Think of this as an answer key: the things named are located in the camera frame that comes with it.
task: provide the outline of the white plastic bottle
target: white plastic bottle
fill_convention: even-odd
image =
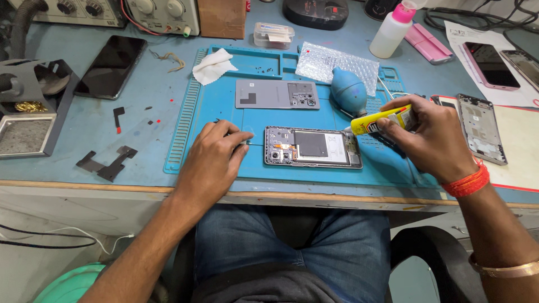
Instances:
[[[403,0],[394,11],[385,16],[382,26],[369,46],[370,52],[381,58],[389,58],[412,26],[412,18],[418,6],[412,0]]]

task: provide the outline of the blue rubber air blower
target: blue rubber air blower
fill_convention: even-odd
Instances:
[[[343,71],[338,66],[334,68],[331,93],[335,102],[354,118],[367,115],[367,90],[356,74]]]

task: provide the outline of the gray phone back cover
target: gray phone back cover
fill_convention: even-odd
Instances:
[[[236,80],[236,108],[320,109],[312,81]]]

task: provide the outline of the bubble wrap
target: bubble wrap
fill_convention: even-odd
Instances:
[[[378,80],[379,62],[363,59],[320,45],[303,42],[300,59],[296,67],[296,74],[331,83],[334,67],[356,74],[365,84],[367,95],[376,95],[376,82]]]

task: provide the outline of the pink smartphone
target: pink smartphone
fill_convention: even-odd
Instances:
[[[506,91],[520,88],[519,82],[492,45],[466,42],[462,46],[486,87]]]

